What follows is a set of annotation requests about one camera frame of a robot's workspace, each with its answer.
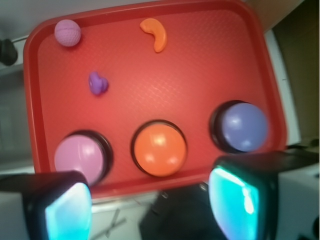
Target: plastic toy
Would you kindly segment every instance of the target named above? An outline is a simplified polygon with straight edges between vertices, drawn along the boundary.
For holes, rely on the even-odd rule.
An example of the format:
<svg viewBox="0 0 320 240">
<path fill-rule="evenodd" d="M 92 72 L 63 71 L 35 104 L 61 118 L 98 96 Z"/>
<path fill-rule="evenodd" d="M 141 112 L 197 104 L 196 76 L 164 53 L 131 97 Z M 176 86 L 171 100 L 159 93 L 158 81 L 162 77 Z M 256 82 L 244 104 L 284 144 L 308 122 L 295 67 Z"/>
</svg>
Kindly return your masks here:
<svg viewBox="0 0 320 240">
<path fill-rule="evenodd" d="M 100 77 L 96 71 L 89 75 L 89 87 L 94 95 L 100 95 L 108 90 L 109 83 L 104 77 Z"/>
<path fill-rule="evenodd" d="M 75 21 L 64 19 L 55 25 L 54 36 L 62 46 L 72 47 L 80 41 L 81 29 Z"/>
<path fill-rule="evenodd" d="M 167 32 L 164 26 L 157 19 L 147 18 L 140 23 L 140 28 L 148 34 L 154 36 L 154 51 L 162 52 L 165 49 L 168 41 Z"/>
</svg>

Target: red tray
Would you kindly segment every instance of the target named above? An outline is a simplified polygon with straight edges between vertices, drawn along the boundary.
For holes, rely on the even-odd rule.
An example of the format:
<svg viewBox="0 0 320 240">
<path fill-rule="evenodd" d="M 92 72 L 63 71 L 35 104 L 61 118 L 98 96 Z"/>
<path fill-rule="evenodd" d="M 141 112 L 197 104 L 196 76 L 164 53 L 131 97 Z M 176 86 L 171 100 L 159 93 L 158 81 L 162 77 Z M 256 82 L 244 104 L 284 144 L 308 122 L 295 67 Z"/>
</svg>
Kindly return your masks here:
<svg viewBox="0 0 320 240">
<path fill-rule="evenodd" d="M 167 31 L 161 53 L 139 26 L 150 17 Z M 75 47 L 55 40 L 62 19 L 81 27 Z M 106 94 L 90 92 L 92 71 L 109 80 Z M 113 167 L 91 188 L 94 198 L 206 181 L 215 159 L 226 154 L 211 140 L 209 119 L 230 100 L 252 103 L 266 114 L 268 138 L 258 152 L 285 147 L 286 126 L 263 32 L 238 0 L 158 1 L 50 19 L 26 42 L 24 79 L 37 173 L 55 171 L 55 150 L 74 131 L 94 130 L 110 141 Z M 163 178 L 140 171 L 130 152 L 136 130 L 155 119 L 177 125 L 188 145 L 182 169 Z"/>
</svg>

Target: tray rim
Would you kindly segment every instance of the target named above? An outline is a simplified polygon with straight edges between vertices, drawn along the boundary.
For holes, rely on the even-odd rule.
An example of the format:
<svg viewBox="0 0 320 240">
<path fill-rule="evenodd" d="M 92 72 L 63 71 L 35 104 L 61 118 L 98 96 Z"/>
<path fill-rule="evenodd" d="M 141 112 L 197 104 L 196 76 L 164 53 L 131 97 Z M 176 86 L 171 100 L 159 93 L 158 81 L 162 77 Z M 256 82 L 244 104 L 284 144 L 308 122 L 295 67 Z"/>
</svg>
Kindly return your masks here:
<svg viewBox="0 0 320 240">
<path fill-rule="evenodd" d="M 123 6 L 115 6 L 110 8 L 101 8 L 97 10 L 90 10 L 80 13 L 74 13 L 70 15 L 55 17 L 49 20 L 44 21 L 39 24 L 29 35 L 26 40 L 24 50 L 23 50 L 23 64 L 24 64 L 24 85 L 25 85 L 25 94 L 26 94 L 26 107 L 27 107 L 27 116 L 28 116 L 28 126 L 29 126 L 29 134 L 31 140 L 31 149 L 32 149 L 32 158 L 34 169 L 36 173 L 48 172 L 50 169 L 49 161 L 40 161 L 40 159 L 48 159 L 48 149 L 46 143 L 45 129 L 44 129 L 44 121 L 42 115 L 42 106 L 41 106 L 41 97 L 40 97 L 40 86 L 39 86 L 39 75 L 38 75 L 38 50 L 41 42 L 49 35 L 53 34 L 54 27 L 56 23 L 63 19 L 71 19 L 76 21 L 80 27 L 88 27 L 90 24 L 85 23 L 88 18 L 98 18 L 98 17 L 106 17 L 109 16 L 109 21 L 104 21 L 103 23 L 112 23 L 118 22 L 117 17 L 119 15 L 123 16 L 125 14 L 128 15 L 129 18 L 123 19 L 130 20 L 136 18 L 148 18 L 155 17 L 163 14 L 177 14 L 177 13 L 188 13 L 188 12 L 197 12 L 197 10 L 190 10 L 188 8 L 187 11 L 181 10 L 180 12 L 166 12 L 163 13 L 166 9 L 171 8 L 181 8 L 182 6 L 186 8 L 186 6 L 197 6 L 200 8 L 201 6 L 212 5 L 218 9 L 226 9 L 230 11 L 234 11 L 236 14 L 240 15 L 244 20 L 246 27 L 248 28 L 248 32 L 250 34 L 250 39 L 255 38 L 255 41 L 251 41 L 251 43 L 255 44 L 255 48 L 260 49 L 259 54 L 260 57 L 263 58 L 261 62 L 263 62 L 263 66 L 260 68 L 264 68 L 263 72 L 267 73 L 266 78 L 270 81 L 268 84 L 271 86 L 273 91 L 273 96 L 266 96 L 269 100 L 273 101 L 274 104 L 269 103 L 268 105 L 276 106 L 276 109 L 273 109 L 275 115 L 278 116 L 277 126 L 278 130 L 281 130 L 279 134 L 280 138 L 278 139 L 278 148 L 279 150 L 285 149 L 286 138 L 287 138 L 287 129 L 286 123 L 284 120 L 284 113 L 282 110 L 282 103 L 278 91 L 277 82 L 274 75 L 274 70 L 272 68 L 270 56 L 268 53 L 268 49 L 265 43 L 265 39 L 263 37 L 263 30 L 258 20 L 258 17 L 253 12 L 252 9 L 249 8 L 245 3 L 239 0 L 161 0 L 161 1 L 153 1 L 153 2 L 145 2 L 145 3 L 135 3 L 130 5 Z M 201 11 L 208 11 L 211 9 L 204 8 Z M 190 176 L 189 179 L 183 181 L 188 184 L 195 184 L 202 181 L 207 180 L 209 176 L 209 172 L 198 172 L 197 175 Z M 180 182 L 175 181 L 174 179 L 167 179 L 167 183 L 165 185 L 172 187 L 180 186 Z M 126 194 L 133 194 L 137 192 L 146 192 L 154 190 L 159 184 L 156 182 L 152 187 L 148 186 L 150 184 L 142 184 L 139 187 L 136 187 L 134 190 L 126 189 L 125 191 L 115 191 L 111 194 L 111 196 L 119 196 Z M 99 198 L 105 198 L 105 194 L 95 194 Z"/>
</svg>

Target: round button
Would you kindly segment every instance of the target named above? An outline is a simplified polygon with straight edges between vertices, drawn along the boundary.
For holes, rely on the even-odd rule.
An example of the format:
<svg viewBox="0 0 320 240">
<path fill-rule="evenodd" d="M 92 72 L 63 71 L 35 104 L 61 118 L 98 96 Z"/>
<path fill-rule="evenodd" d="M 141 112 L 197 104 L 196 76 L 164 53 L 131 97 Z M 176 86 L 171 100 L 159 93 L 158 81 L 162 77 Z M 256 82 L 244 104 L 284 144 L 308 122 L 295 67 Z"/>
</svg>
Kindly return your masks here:
<svg viewBox="0 0 320 240">
<path fill-rule="evenodd" d="M 79 133 L 86 135 L 73 134 L 59 144 L 54 155 L 55 169 L 59 172 L 79 171 L 91 186 L 110 169 L 112 150 L 106 139 L 100 135 L 95 137 L 98 133 Z"/>
<path fill-rule="evenodd" d="M 212 138 L 226 152 L 252 152 L 260 148 L 267 139 L 267 118 L 253 104 L 227 102 L 218 108 L 212 118 Z"/>
<path fill-rule="evenodd" d="M 182 132 L 168 122 L 150 122 L 132 141 L 132 156 L 146 173 L 165 177 L 179 171 L 186 160 L 187 145 Z"/>
</svg>

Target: black object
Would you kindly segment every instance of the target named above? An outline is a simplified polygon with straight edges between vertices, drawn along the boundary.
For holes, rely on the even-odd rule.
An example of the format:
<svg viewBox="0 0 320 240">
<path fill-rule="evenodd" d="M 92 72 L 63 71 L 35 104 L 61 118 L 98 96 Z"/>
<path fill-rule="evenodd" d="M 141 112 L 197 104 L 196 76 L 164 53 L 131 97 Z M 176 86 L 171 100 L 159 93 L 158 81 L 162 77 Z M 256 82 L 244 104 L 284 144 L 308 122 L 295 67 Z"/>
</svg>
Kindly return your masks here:
<svg viewBox="0 0 320 240">
<path fill-rule="evenodd" d="M 313 235 L 318 239 L 319 238 L 319 217 L 313 223 Z"/>
<path fill-rule="evenodd" d="M 139 225 L 143 240 L 225 240 L 213 216 L 208 185 L 163 192 Z"/>
<path fill-rule="evenodd" d="M 219 166 L 258 189 L 260 202 L 257 239 L 276 239 L 280 210 L 280 174 L 318 162 L 318 153 L 289 149 L 285 152 L 221 156 L 215 161 L 213 168 Z"/>
<path fill-rule="evenodd" d="M 76 183 L 88 185 L 85 177 L 77 171 L 2 175 L 0 192 L 22 195 L 29 238 L 46 240 L 49 238 L 44 220 L 46 207 Z"/>
<path fill-rule="evenodd" d="M 240 100 L 232 100 L 220 105 L 211 115 L 209 120 L 209 131 L 214 144 L 222 151 L 230 154 L 240 154 L 244 151 L 240 151 L 232 147 L 225 139 L 222 132 L 222 121 L 225 116 L 225 112 L 235 104 L 245 103 Z"/>
<path fill-rule="evenodd" d="M 299 236 L 297 240 L 311 240 L 310 238 L 306 237 L 306 236 Z"/>
<path fill-rule="evenodd" d="M 111 170 L 112 165 L 113 165 L 113 157 L 114 157 L 114 152 L 112 150 L 110 142 L 105 138 L 103 135 L 96 131 L 92 130 L 79 130 L 71 133 L 68 137 L 72 135 L 83 135 L 88 138 L 91 138 L 93 141 L 95 141 L 102 152 L 102 156 L 104 159 L 104 164 L 103 164 L 103 171 L 101 172 L 100 178 L 97 179 L 96 182 L 93 183 L 96 184 L 98 183 L 101 179 L 103 179 Z"/>
<path fill-rule="evenodd" d="M 18 59 L 18 52 L 9 40 L 0 40 L 0 62 L 6 66 L 13 65 Z"/>
<path fill-rule="evenodd" d="M 113 215 L 113 218 L 112 218 L 112 221 L 111 221 L 111 225 L 110 227 L 108 227 L 105 231 L 105 236 L 107 238 L 109 238 L 110 236 L 110 233 L 111 233 L 111 230 L 115 229 L 116 227 L 122 225 L 122 224 L 125 224 L 127 222 L 127 219 L 126 218 L 122 218 L 121 220 L 117 221 L 118 219 L 118 216 L 119 216 L 119 213 L 120 213 L 120 209 L 117 209 Z"/>
</svg>

